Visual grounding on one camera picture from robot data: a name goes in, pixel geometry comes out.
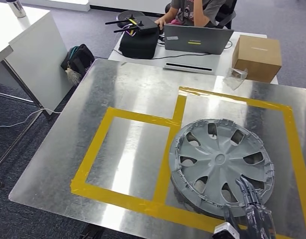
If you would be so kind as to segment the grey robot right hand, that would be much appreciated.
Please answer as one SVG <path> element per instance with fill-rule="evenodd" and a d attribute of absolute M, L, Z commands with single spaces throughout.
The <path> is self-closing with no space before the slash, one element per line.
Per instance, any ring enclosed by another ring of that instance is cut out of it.
<path fill-rule="evenodd" d="M 224 220 L 237 230 L 240 239 L 275 239 L 277 237 L 271 211 L 261 203 L 261 199 L 252 184 L 244 176 L 236 179 L 244 200 L 246 230 L 240 228 L 228 206 L 224 206 Z"/>

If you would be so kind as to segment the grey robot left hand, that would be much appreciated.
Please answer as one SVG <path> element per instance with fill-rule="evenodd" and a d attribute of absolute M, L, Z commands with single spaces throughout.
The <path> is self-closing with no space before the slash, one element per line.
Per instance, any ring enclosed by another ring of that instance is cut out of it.
<path fill-rule="evenodd" d="M 100 239 L 103 232 L 104 227 L 97 225 L 88 224 L 80 235 L 79 239 Z"/>

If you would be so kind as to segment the person's right hand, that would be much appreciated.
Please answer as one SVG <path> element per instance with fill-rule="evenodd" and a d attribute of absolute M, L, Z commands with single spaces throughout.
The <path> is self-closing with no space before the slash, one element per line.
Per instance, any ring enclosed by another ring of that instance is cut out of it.
<path fill-rule="evenodd" d="M 166 21 L 165 21 L 165 18 L 164 16 L 162 16 L 162 17 L 160 17 L 160 18 L 156 20 L 155 23 L 156 25 L 158 25 L 158 27 L 160 30 L 163 30 L 163 27 L 164 27 L 165 24 L 166 24 Z"/>

